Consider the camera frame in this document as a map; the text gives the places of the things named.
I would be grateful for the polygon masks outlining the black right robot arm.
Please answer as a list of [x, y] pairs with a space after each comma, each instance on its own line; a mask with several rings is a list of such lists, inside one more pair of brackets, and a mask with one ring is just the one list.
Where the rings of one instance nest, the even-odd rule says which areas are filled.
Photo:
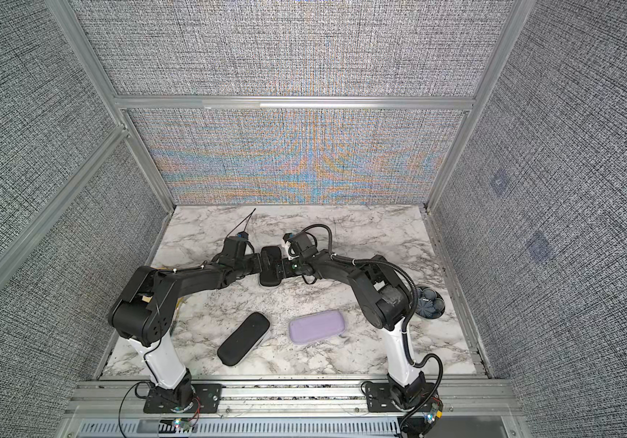
[[282, 238], [285, 255], [278, 276], [332, 280], [350, 286], [366, 321], [380, 331], [386, 360], [388, 385], [395, 407], [412, 414], [437, 394], [444, 374], [438, 354], [417, 356], [409, 335], [416, 315], [419, 288], [400, 266], [382, 255], [352, 258], [339, 255], [333, 246], [317, 247], [310, 229]]

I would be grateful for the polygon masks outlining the grey umbrella case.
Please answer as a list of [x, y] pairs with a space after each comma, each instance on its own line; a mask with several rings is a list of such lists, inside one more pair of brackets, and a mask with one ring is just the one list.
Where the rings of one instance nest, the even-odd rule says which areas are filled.
[[260, 251], [260, 260], [259, 284], [266, 288], [279, 286], [284, 278], [280, 246], [264, 246]]
[[307, 345], [335, 337], [346, 330], [339, 310], [326, 310], [298, 317], [289, 323], [289, 338], [295, 345]]

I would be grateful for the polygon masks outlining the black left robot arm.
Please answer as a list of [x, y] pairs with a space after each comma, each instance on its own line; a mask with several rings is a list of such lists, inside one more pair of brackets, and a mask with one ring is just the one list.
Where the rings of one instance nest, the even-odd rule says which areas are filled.
[[227, 288], [262, 271], [261, 258], [245, 232], [226, 237], [222, 251], [196, 268], [141, 266], [111, 306], [107, 320], [129, 341], [149, 370], [147, 399], [172, 412], [187, 412], [195, 395], [191, 372], [172, 344], [171, 327], [184, 297]]

